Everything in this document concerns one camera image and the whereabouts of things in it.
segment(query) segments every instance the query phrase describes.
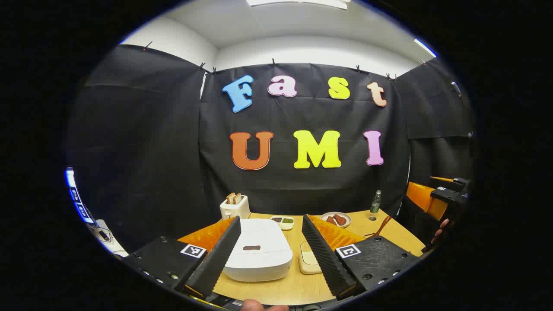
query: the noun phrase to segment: pink letter i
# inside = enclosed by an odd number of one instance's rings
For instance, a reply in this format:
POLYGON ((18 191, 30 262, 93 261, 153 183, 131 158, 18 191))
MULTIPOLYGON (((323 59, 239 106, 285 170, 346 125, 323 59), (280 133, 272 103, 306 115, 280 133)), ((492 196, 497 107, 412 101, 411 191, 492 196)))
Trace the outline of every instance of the pink letter i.
POLYGON ((365 136, 369 144, 369 158, 367 159, 367 165, 381 165, 384 163, 384 159, 380 156, 380 144, 378 141, 380 132, 367 131, 363 133, 363 136, 365 136))

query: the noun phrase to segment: letter f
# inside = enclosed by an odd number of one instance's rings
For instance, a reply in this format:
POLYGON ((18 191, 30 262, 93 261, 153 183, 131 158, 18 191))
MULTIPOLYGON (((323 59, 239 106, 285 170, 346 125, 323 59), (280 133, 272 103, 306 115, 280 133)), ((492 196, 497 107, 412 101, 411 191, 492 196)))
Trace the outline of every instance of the letter f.
POLYGON ((236 113, 252 104, 252 100, 246 99, 244 97, 244 95, 252 95, 252 88, 248 84, 252 82, 252 76, 245 75, 242 78, 223 87, 223 92, 227 92, 232 100, 232 112, 236 113))

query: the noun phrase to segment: ceiling light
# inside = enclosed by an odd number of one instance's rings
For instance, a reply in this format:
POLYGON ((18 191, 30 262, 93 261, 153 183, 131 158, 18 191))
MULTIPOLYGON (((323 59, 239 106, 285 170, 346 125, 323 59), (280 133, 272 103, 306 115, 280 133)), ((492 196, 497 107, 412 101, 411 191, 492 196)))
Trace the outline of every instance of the ceiling light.
POLYGON ((424 45, 421 41, 418 41, 417 39, 415 39, 415 43, 420 45, 420 47, 425 49, 428 53, 430 53, 430 55, 437 57, 436 54, 434 54, 434 52, 432 52, 429 48, 427 48, 426 45, 424 45))
POLYGON ((345 4, 345 1, 342 1, 342 0, 246 0, 246 2, 248 2, 248 4, 251 7, 260 6, 262 4, 270 4, 270 3, 295 2, 295 3, 322 4, 324 6, 347 10, 347 4, 345 4))

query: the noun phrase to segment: black curtain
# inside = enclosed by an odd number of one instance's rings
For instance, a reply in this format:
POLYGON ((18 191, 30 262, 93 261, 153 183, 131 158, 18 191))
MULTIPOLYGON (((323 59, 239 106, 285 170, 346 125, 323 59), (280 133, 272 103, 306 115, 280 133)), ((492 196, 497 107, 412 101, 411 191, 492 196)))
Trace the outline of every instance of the black curtain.
MULTIPOLYGON (((476 118, 463 84, 438 58, 399 76, 395 84, 405 111, 409 181, 428 185, 431 176, 473 179, 476 118)), ((440 225, 407 196, 397 220, 427 245, 440 225)))
POLYGON ((367 210, 376 190, 383 195, 382 209, 393 214, 405 193, 409 147, 398 92, 388 78, 338 66, 276 64, 233 68, 208 74, 200 105, 200 154, 209 206, 218 206, 230 192, 249 196, 252 212, 301 215, 328 211, 367 210), (253 103, 232 112, 232 101, 223 87, 250 75, 253 103), (296 80, 295 97, 267 92, 271 78, 288 75, 296 80), (344 77, 351 95, 346 100, 330 98, 328 80, 344 77), (367 85, 377 82, 384 89, 385 107, 377 106, 367 85), (320 141, 325 131, 340 133, 339 168, 295 169, 298 142, 293 133, 311 131, 320 141), (234 132, 250 133, 249 159, 257 159, 255 134, 271 131, 270 159, 260 170, 242 170, 232 160, 234 132), (382 165, 368 166, 365 131, 379 131, 382 165))
POLYGON ((119 45, 82 86, 66 162, 83 202, 128 252, 217 220, 198 166, 204 73, 164 52, 119 45))

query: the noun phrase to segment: yellow letter m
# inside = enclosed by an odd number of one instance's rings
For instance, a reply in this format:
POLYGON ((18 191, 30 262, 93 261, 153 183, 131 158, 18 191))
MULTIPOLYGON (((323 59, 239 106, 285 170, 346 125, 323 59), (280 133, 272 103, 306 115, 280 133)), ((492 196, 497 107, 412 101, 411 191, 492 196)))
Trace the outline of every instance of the yellow letter m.
POLYGON ((308 154, 314 167, 319 167, 322 156, 325 156, 325 160, 322 162, 324 168, 340 167, 342 165, 342 162, 338 159, 338 137, 340 137, 340 133, 326 131, 318 144, 310 131, 296 131, 294 137, 298 139, 298 161, 294 163, 295 168, 309 167, 308 154))

